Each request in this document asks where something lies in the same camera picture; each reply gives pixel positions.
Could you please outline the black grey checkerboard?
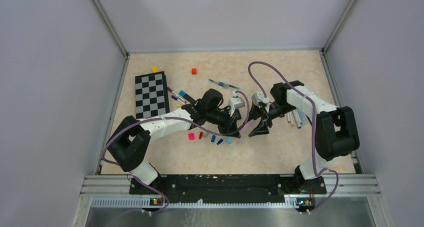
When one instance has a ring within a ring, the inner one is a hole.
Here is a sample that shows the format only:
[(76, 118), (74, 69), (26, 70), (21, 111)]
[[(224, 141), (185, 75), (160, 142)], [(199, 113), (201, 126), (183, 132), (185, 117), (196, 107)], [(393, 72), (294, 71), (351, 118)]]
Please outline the black grey checkerboard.
[(153, 118), (170, 112), (164, 71), (136, 76), (134, 83), (136, 119)]

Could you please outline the grey cap acrylic marker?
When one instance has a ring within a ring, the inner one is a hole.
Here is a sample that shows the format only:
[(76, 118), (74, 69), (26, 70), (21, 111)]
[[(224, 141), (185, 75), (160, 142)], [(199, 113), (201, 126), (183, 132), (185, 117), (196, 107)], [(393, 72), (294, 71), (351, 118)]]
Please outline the grey cap acrylic marker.
[(297, 126), (297, 124), (296, 124), (296, 119), (295, 119), (295, 116), (294, 116), (293, 111), (291, 111), (291, 112), (289, 113), (289, 117), (290, 117), (290, 124), (291, 124), (291, 126), (292, 126), (292, 127), (296, 127), (296, 126)]

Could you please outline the black blue cap highlighter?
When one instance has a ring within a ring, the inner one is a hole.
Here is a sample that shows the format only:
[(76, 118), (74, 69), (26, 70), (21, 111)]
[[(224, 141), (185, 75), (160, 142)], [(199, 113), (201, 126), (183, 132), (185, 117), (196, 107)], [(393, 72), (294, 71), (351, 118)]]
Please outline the black blue cap highlighter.
[(185, 91), (180, 90), (178, 93), (181, 97), (183, 97), (189, 104), (191, 105), (195, 105), (196, 104), (196, 100), (191, 97), (189, 94), (187, 94)]

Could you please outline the blue deli whiteboard marker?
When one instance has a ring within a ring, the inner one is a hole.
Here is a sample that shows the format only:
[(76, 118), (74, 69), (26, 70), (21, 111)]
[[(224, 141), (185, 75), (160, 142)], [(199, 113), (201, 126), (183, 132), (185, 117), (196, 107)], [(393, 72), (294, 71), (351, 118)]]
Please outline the blue deli whiteboard marker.
[(302, 121), (301, 121), (299, 113), (296, 109), (293, 111), (293, 116), (294, 116), (297, 128), (301, 129), (302, 128)]

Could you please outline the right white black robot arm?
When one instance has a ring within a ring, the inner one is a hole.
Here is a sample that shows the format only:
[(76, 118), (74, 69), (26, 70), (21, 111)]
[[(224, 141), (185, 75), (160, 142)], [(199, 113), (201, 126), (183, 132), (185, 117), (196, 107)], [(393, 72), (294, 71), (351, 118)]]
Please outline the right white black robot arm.
[(299, 80), (276, 83), (270, 93), (273, 102), (262, 92), (253, 94), (249, 119), (260, 122), (248, 136), (267, 135), (274, 119), (295, 110), (303, 112), (315, 130), (311, 138), (314, 152), (295, 168), (284, 190), (286, 193), (307, 193), (317, 189), (322, 172), (360, 146), (354, 112), (348, 106), (339, 107), (320, 99)]

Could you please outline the light blue highlighter cap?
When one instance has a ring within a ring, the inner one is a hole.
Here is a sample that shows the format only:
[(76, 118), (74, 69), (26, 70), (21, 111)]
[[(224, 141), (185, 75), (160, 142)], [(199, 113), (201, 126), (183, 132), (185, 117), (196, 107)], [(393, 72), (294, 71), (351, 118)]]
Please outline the light blue highlighter cap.
[(230, 137), (230, 136), (228, 136), (228, 137), (226, 138), (226, 143), (227, 143), (228, 145), (231, 145), (231, 144), (233, 143), (233, 138), (232, 138), (232, 137)]

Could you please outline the light blue pastel highlighter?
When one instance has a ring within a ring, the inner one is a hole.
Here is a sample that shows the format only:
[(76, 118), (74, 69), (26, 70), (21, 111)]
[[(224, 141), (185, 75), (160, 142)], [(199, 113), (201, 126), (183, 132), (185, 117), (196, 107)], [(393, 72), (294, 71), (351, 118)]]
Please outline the light blue pastel highlighter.
[(300, 110), (300, 109), (296, 109), (297, 115), (298, 115), (298, 119), (300, 121), (300, 124), (302, 126), (305, 126), (309, 123), (308, 119), (306, 118), (306, 116), (304, 115), (304, 113)]

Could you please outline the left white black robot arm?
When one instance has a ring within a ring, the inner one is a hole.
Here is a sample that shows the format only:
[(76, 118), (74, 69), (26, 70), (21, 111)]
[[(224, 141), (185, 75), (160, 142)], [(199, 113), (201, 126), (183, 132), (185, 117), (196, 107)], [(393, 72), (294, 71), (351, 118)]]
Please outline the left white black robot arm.
[(187, 104), (163, 115), (142, 119), (132, 115), (125, 117), (102, 150), (103, 161), (109, 161), (105, 157), (106, 152), (109, 152), (114, 159), (112, 164), (137, 179), (147, 193), (154, 194), (161, 185), (159, 172), (145, 155), (149, 144), (155, 140), (194, 128), (214, 134), (203, 127), (205, 123), (217, 126), (217, 136), (240, 138), (237, 110), (250, 107), (248, 98), (241, 90), (233, 93), (225, 107), (221, 107), (223, 95), (212, 88), (197, 100), (187, 94), (184, 98)]

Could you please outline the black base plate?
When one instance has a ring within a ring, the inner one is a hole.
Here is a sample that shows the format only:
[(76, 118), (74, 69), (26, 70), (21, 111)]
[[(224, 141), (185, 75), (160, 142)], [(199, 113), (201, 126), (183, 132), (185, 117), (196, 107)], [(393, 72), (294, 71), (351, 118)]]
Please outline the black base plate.
[(292, 174), (168, 174), (150, 186), (172, 204), (263, 204), (283, 203), (286, 195), (324, 195), (323, 177), (301, 180)]

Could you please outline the clear teal gel pen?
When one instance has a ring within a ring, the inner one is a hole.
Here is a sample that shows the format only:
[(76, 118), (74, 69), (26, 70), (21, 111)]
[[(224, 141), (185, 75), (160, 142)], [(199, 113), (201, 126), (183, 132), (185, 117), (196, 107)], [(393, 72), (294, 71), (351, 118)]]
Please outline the clear teal gel pen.
[(240, 90), (241, 88), (229, 83), (221, 82), (221, 81), (215, 81), (211, 78), (208, 79), (209, 82), (214, 83), (215, 85), (221, 86), (225, 89), (234, 89), (234, 90)]

